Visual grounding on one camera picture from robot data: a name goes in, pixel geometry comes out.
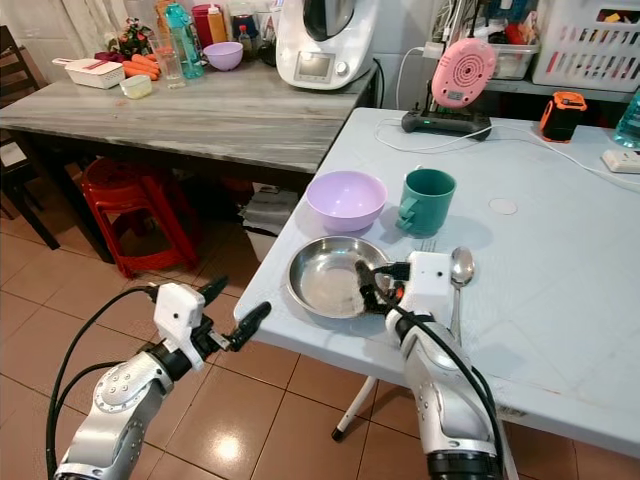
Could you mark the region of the round stainless steel plate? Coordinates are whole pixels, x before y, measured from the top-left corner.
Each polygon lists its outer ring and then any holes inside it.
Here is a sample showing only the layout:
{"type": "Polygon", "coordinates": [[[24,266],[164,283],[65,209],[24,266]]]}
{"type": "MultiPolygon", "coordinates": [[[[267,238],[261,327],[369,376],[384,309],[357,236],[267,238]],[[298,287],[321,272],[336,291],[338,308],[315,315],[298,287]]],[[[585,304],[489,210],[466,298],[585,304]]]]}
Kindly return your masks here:
{"type": "Polygon", "coordinates": [[[388,257],[365,239],[312,239],[294,253],[288,270],[289,291],[311,314],[333,319],[374,314],[378,310],[360,292],[358,262],[371,269],[390,265],[388,257]]]}

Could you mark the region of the stainless steel spoon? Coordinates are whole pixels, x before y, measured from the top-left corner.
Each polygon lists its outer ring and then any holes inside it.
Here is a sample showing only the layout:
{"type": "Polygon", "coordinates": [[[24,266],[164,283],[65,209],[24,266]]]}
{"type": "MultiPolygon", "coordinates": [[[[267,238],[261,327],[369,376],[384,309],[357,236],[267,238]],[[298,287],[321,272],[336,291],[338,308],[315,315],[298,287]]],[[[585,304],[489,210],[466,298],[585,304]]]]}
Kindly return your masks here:
{"type": "Polygon", "coordinates": [[[451,310],[451,330],[453,338],[458,343],[463,342],[463,332],[461,325],[462,312],[462,288],[474,279],[475,260],[472,252],[466,247],[456,247],[451,253],[451,284],[453,288],[452,310],[451,310]]]}

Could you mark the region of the large purple plastic bowl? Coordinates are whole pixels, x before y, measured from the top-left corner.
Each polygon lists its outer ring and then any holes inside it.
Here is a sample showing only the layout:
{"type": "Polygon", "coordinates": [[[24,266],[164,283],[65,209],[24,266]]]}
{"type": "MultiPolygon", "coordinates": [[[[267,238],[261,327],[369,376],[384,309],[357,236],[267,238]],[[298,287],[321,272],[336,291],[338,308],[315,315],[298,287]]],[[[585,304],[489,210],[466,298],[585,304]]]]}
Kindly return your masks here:
{"type": "Polygon", "coordinates": [[[329,172],[312,180],[303,200],[328,232],[362,234],[380,218],[387,197],[387,187],[374,175],[329,172]]]}

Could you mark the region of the green plastic mug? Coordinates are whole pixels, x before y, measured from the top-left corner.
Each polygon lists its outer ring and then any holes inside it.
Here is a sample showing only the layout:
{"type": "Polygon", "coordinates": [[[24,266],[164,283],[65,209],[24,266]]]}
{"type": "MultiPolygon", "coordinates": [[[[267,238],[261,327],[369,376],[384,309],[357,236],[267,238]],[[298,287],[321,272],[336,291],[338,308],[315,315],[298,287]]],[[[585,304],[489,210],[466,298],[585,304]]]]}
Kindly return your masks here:
{"type": "Polygon", "coordinates": [[[396,227],[410,236],[435,236],[447,219],[456,187],[456,179],[442,170],[412,170],[404,177],[396,227]]]}

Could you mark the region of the white table leg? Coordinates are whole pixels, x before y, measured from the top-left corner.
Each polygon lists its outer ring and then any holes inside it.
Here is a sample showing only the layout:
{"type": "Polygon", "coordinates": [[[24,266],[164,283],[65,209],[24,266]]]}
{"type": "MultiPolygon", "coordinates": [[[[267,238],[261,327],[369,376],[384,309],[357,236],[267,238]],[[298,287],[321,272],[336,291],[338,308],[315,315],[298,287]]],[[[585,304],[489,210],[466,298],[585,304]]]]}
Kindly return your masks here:
{"type": "Polygon", "coordinates": [[[372,419],[371,413],[367,412],[367,408],[369,408],[370,401],[374,398],[376,390],[378,390],[379,383],[380,380],[376,379],[375,376],[369,376],[369,378],[365,379],[355,398],[349,403],[347,410],[343,412],[338,424],[332,430],[330,439],[333,439],[335,443],[342,443],[355,430],[358,419],[365,422],[372,419]]]}

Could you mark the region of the black device base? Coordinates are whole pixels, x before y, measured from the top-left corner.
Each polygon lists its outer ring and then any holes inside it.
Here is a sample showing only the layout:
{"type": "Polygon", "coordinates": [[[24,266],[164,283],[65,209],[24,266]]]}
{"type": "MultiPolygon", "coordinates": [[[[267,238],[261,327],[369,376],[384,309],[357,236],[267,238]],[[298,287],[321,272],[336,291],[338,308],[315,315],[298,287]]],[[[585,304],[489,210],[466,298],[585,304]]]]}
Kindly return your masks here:
{"type": "Polygon", "coordinates": [[[489,116],[474,111],[457,113],[424,109],[408,111],[399,120],[399,127],[404,133],[436,132],[484,141],[492,131],[493,124],[489,116]]]}

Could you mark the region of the small cream container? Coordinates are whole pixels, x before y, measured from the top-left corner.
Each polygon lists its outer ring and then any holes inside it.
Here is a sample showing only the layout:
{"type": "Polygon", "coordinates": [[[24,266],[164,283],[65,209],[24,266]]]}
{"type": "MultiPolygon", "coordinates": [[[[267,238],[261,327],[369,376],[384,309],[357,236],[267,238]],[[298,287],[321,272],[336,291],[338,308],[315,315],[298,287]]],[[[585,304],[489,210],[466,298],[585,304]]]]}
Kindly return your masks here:
{"type": "Polygon", "coordinates": [[[119,87],[128,99],[145,99],[154,91],[154,81],[148,76],[131,76],[123,79],[119,87]]]}

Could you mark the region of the white food processor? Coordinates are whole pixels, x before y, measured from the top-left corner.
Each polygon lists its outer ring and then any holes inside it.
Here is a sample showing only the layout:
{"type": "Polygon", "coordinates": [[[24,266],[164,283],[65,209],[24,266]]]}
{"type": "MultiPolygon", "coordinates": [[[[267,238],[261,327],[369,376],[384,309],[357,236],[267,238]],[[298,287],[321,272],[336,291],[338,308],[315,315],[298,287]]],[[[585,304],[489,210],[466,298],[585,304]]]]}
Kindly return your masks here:
{"type": "Polygon", "coordinates": [[[275,65],[285,83],[342,90],[372,69],[379,0],[279,0],[275,65]]]}

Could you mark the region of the small purple bowl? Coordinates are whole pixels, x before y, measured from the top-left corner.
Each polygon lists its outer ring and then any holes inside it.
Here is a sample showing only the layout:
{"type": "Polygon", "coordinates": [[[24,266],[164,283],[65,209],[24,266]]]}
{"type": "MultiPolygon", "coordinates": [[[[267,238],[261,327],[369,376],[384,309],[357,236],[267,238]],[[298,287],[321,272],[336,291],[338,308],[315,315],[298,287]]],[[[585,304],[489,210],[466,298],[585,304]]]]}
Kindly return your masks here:
{"type": "Polygon", "coordinates": [[[236,41],[219,42],[204,47],[202,54],[210,67],[216,70],[234,70],[244,60],[244,45],[236,41]]]}

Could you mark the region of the clear plastic container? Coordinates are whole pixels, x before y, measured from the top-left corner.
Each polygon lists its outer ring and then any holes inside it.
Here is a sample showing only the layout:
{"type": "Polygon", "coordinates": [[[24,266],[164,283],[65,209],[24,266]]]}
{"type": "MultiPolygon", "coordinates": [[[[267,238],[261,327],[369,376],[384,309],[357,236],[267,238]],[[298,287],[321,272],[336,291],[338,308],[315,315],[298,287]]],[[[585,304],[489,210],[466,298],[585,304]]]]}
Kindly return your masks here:
{"type": "Polygon", "coordinates": [[[530,72],[539,45],[529,44],[493,44],[495,60],[494,81],[522,81],[530,72]]]}

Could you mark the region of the tall teal water bottle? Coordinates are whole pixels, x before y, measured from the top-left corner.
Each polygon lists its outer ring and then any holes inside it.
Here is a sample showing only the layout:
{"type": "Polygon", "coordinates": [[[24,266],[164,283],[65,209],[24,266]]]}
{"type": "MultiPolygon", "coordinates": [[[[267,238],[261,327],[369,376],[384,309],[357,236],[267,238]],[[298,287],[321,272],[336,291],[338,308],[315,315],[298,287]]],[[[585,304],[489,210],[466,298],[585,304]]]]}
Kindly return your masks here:
{"type": "Polygon", "coordinates": [[[197,79],[204,76],[202,56],[196,41],[198,36],[193,28],[193,17],[177,3],[164,6],[163,17],[169,28],[170,36],[177,50],[183,77],[197,79]]]}

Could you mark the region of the white vegetable slicer box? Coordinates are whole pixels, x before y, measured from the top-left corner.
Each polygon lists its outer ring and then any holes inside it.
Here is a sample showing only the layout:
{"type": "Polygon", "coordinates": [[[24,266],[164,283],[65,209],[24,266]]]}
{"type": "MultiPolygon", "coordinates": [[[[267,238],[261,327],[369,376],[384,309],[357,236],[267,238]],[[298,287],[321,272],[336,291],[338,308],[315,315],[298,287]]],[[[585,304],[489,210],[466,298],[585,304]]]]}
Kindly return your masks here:
{"type": "Polygon", "coordinates": [[[123,65],[118,61],[97,59],[52,59],[52,64],[63,67],[68,77],[81,86],[109,90],[125,79],[123,65]]]}

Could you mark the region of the orange sauce bottle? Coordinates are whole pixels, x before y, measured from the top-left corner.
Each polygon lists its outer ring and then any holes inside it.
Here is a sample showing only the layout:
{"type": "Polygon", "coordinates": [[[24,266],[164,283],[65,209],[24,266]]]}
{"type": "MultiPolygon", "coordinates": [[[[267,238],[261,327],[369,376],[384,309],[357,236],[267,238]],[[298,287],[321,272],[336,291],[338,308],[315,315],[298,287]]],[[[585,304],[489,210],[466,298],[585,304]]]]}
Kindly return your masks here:
{"type": "Polygon", "coordinates": [[[221,5],[211,4],[209,6],[207,23],[209,23],[212,44],[223,44],[223,42],[232,41],[232,36],[228,33],[225,10],[221,8],[221,5]]]}

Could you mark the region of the dark wooden chair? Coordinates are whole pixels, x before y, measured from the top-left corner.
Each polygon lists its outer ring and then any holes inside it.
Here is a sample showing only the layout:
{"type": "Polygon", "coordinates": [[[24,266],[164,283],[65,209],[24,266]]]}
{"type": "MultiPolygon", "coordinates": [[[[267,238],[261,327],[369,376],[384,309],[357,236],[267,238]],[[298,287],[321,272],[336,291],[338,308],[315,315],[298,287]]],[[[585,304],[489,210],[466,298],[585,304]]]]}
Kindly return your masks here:
{"type": "MultiPolygon", "coordinates": [[[[26,64],[23,51],[9,32],[9,28],[1,26],[0,105],[3,108],[41,88],[41,81],[26,64]]],[[[8,198],[9,204],[15,207],[15,210],[27,221],[29,227],[35,230],[41,241],[50,250],[59,250],[58,239],[36,214],[37,210],[44,211],[44,205],[27,188],[27,184],[37,177],[35,166],[29,163],[17,142],[8,131],[1,131],[0,191],[8,198]]]]}

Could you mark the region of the white laundry basket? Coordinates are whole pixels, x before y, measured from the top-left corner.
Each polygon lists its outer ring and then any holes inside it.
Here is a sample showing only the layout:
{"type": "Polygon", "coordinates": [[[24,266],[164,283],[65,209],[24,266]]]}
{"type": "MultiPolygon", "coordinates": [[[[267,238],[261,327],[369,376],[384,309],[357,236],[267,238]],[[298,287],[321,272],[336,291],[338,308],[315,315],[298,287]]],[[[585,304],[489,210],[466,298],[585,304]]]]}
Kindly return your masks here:
{"type": "Polygon", "coordinates": [[[539,0],[531,82],[632,93],[640,88],[640,0],[539,0]]]}

